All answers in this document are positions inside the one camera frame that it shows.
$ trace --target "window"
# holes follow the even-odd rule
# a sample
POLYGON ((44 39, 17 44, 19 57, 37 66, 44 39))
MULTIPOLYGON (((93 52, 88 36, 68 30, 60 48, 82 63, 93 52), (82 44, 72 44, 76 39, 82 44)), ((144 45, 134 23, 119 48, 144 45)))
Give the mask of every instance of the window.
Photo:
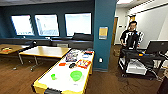
POLYGON ((59 36, 56 15, 35 15, 40 36, 59 36))
POLYGON ((91 34, 91 13, 65 14, 67 36, 91 34))
POLYGON ((12 16, 12 21, 17 35, 34 35, 30 15, 12 16))

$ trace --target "wall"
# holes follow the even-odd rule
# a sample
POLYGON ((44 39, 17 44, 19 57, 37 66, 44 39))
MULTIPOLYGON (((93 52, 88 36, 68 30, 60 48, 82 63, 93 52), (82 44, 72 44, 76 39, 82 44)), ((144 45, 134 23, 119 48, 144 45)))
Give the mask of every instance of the wall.
POLYGON ((38 5, 20 5, 3 7, 4 16, 7 27, 9 28, 11 37, 20 38, 17 36, 11 22, 12 15, 30 15, 35 36, 26 36, 26 38, 44 38, 38 35, 35 23, 35 14, 56 14, 58 17, 60 37, 66 37, 65 13, 92 13, 92 33, 93 33, 93 18, 94 18, 94 1, 81 2, 63 2, 53 4, 38 4, 38 5))
MULTIPOLYGON (((162 26, 162 29, 161 29, 161 32, 160 32, 160 35, 159 35, 159 38, 158 40, 168 40, 168 13, 167 13, 167 16, 165 18, 165 21, 163 23, 163 26, 162 26)), ((168 60, 166 60, 164 63, 163 63, 163 66, 168 66, 168 60)))
POLYGON ((128 8, 116 8, 115 17, 118 17, 117 28, 116 28, 116 35, 114 44, 120 44, 120 36, 122 32, 126 29, 127 24, 127 12, 128 8))
POLYGON ((108 69, 115 9, 116 0, 95 0, 94 70, 107 71, 108 69), (108 27, 106 40, 99 40, 99 27, 108 27))
POLYGON ((159 38, 168 13, 168 5, 158 7, 168 2, 166 0, 163 1, 155 0, 146 5, 137 6, 128 13, 129 15, 136 14, 137 30, 145 34, 140 48, 147 48, 150 40, 158 40, 159 38))

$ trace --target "red item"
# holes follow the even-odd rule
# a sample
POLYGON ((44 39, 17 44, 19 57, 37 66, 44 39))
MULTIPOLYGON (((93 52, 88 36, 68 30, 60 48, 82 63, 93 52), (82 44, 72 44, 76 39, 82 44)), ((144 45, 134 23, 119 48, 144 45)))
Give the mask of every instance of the red item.
POLYGON ((76 62, 76 65, 78 67, 87 69, 87 67, 89 66, 90 63, 91 63, 91 61, 80 59, 78 62, 76 62))
POLYGON ((11 51, 11 50, 2 50, 3 52, 9 52, 9 51, 11 51))
POLYGON ((92 51, 85 51, 86 53, 90 53, 90 54, 92 54, 93 52, 92 51))
POLYGON ((59 66, 65 66, 66 65, 66 63, 60 63, 59 64, 59 66))

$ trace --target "orange item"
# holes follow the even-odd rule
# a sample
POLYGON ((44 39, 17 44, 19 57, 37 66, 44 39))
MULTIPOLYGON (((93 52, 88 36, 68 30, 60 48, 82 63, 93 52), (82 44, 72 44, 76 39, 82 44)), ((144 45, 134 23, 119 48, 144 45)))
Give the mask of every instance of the orange item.
POLYGON ((11 51, 11 50, 2 50, 3 52, 9 52, 9 51, 11 51))
POLYGON ((86 53, 93 53, 92 51, 85 51, 86 53))
POLYGON ((66 65, 66 63, 60 63, 59 64, 59 66, 65 66, 66 65))

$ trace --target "green object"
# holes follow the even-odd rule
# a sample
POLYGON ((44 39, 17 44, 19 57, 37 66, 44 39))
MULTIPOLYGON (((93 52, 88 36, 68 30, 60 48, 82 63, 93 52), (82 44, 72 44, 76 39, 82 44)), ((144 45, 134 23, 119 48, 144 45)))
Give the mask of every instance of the green object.
POLYGON ((73 71, 73 72, 71 72, 70 76, 74 81, 78 81, 82 77, 82 72, 81 71, 73 71))
POLYGON ((52 78, 52 80, 55 80, 56 78, 55 78, 55 74, 52 74, 51 75, 51 78, 52 78))

